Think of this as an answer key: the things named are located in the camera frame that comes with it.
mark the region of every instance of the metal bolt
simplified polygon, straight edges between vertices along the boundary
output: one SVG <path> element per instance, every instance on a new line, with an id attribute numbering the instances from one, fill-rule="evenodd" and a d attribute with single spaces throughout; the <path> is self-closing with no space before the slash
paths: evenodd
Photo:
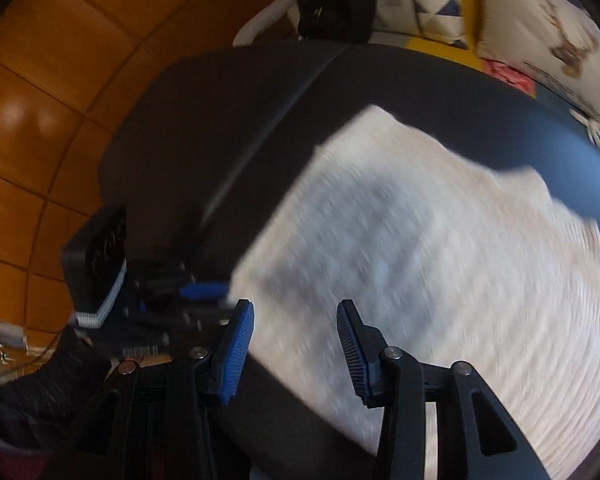
<path id="1" fill-rule="evenodd" d="M 209 351 L 202 346 L 194 346 L 189 355 L 194 359 L 202 359 L 205 358 L 209 354 Z"/>
<path id="2" fill-rule="evenodd" d="M 402 350 L 397 346 L 388 346 L 384 349 L 383 353 L 389 359 L 400 359 L 402 357 Z"/>
<path id="3" fill-rule="evenodd" d="M 474 369 L 471 368 L 471 365 L 464 361 L 458 361 L 454 365 L 454 368 L 456 369 L 456 372 L 458 372 L 460 375 L 465 375 L 465 376 L 469 375 L 471 372 L 474 371 Z"/>
<path id="4" fill-rule="evenodd" d="M 135 361 L 122 361 L 118 367 L 118 372 L 121 375 L 129 375 L 136 371 L 136 367 Z"/>

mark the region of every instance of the deer illustration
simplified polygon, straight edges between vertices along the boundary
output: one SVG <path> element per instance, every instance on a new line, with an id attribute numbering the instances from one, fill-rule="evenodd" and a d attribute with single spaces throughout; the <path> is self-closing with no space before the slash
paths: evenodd
<path id="1" fill-rule="evenodd" d="M 562 67 L 562 71 L 569 77 L 573 77 L 579 79 L 582 76 L 582 63 L 587 59 L 590 54 L 595 54 L 598 51 L 598 39 L 595 37 L 593 32 L 591 32 L 587 27 L 583 26 L 585 34 L 587 35 L 587 43 L 583 47 L 577 47 L 569 38 L 567 38 L 567 33 L 564 31 L 564 26 L 558 17 L 558 12 L 555 5 L 551 2 L 551 0 L 545 0 L 546 6 L 540 5 L 544 13 L 546 14 L 546 18 L 557 30 L 560 34 L 560 40 L 562 44 L 559 46 L 551 46 L 549 47 L 549 51 L 553 54 L 554 57 L 559 59 L 564 63 Z"/>

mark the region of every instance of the white towel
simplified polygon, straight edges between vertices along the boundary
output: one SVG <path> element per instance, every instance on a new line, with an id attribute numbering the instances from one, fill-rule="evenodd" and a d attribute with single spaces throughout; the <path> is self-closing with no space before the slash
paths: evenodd
<path id="1" fill-rule="evenodd" d="M 252 355 L 370 452 L 382 410 L 353 392 L 335 323 L 345 298 L 419 361 L 472 363 L 555 480 L 600 438 L 595 222 L 534 170 L 482 168 L 380 108 L 317 150 L 230 294 L 255 306 Z M 429 417 L 427 434 L 433 480 Z"/>

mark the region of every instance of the yellow fabric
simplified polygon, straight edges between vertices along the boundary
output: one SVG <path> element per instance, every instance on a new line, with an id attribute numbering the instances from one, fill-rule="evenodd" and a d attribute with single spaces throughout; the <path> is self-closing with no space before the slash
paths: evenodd
<path id="1" fill-rule="evenodd" d="M 425 54 L 431 54 L 432 56 L 441 57 L 475 68 L 476 70 L 481 70 L 480 59 L 475 55 L 475 44 L 480 24 L 480 0 L 461 0 L 461 3 L 466 42 L 469 50 L 445 45 L 437 41 L 425 40 L 424 38 L 410 38 L 405 46 L 410 50 L 424 52 Z"/>

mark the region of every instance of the red fabric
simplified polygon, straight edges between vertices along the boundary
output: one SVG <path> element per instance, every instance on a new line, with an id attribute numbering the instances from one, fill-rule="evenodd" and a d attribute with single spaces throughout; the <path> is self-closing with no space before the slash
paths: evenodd
<path id="1" fill-rule="evenodd" d="M 485 74 L 494 76 L 494 78 L 522 90 L 531 97 L 536 96 L 536 84 L 529 76 L 499 61 L 491 59 L 481 59 L 480 61 L 482 62 L 482 71 Z"/>
<path id="2" fill-rule="evenodd" d="M 15 456 L 0 451 L 0 473 L 4 480 L 37 480 L 51 455 Z"/>

